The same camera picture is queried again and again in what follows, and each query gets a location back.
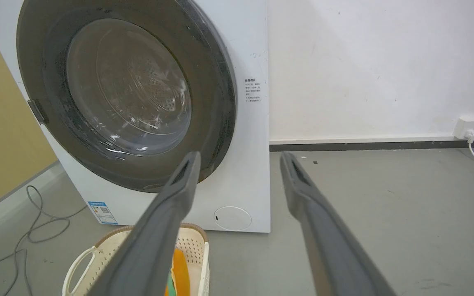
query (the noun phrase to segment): gray floor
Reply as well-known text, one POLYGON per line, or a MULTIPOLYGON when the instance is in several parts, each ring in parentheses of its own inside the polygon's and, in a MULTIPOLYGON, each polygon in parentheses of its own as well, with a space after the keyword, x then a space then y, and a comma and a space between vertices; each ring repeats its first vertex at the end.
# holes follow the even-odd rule
MULTIPOLYGON (((474 295, 474 160, 467 150, 297 152, 397 295, 474 295)), ((272 232, 209 232, 213 296, 313 295, 299 224, 286 209, 279 154, 271 153, 272 232)), ((45 192, 45 209, 64 215, 84 206, 67 177, 45 192)), ((29 206, 0 228, 0 257, 28 230, 29 206)), ((49 242, 24 243, 35 295, 60 294, 74 258, 114 227, 85 210, 49 242)), ((59 225, 46 227, 48 235, 59 225)), ((22 268, 23 256, 19 256, 22 268)), ((23 272, 10 295, 26 295, 23 272)), ((0 264, 0 295, 13 277, 0 264)))

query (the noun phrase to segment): power plug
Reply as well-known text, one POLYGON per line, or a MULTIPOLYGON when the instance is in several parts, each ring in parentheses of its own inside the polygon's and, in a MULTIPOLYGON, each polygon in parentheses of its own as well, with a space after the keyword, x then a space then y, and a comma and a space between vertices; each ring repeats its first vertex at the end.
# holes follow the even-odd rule
POLYGON ((459 139, 474 140, 474 116, 461 116, 457 120, 453 136, 459 139))

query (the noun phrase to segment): basket rim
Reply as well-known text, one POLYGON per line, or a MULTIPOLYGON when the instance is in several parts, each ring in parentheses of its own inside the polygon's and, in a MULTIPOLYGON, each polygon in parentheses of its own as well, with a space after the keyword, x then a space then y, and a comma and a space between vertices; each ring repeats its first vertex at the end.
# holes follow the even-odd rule
MULTIPOLYGON (((192 224, 192 223, 182 223, 182 224, 180 224, 180 228, 189 228, 189 229, 196 230, 197 232, 199 232, 201 234, 202 238, 204 239, 204 242, 205 243, 208 242, 206 232, 199 225, 195 225, 195 224, 192 224)), ((105 236, 103 236, 103 238, 98 240, 98 242, 94 245, 94 247, 98 248, 108 238, 110 238, 111 236, 114 236, 115 234, 119 234, 119 233, 125 232, 125 231, 131 231, 131 230, 133 230, 133 226, 124 226, 124 227, 119 227, 115 230, 111 230, 107 234, 105 234, 105 236)))

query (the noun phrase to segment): white plastic basket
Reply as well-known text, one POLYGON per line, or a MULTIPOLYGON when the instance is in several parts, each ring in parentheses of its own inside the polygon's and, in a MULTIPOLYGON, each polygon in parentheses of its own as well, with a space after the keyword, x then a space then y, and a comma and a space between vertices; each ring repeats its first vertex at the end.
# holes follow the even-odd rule
MULTIPOLYGON (((133 227, 121 227, 109 232, 96 245, 81 253, 69 268, 63 281, 62 296, 84 296, 103 271, 112 255, 128 237, 133 227), (72 291, 69 291, 71 279, 81 261, 92 255, 83 274, 72 291)), ((209 243, 206 233, 194 224, 183 223, 179 229, 177 249, 186 257, 192 296, 207 296, 209 294, 209 243)))

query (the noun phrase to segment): washing machine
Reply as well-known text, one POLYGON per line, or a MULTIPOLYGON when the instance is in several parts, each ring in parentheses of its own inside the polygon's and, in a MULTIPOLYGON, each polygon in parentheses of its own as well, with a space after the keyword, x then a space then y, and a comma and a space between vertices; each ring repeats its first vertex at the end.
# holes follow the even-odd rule
POLYGON ((265 0, 0 0, 0 51, 97 221, 201 152, 185 222, 270 231, 265 0))

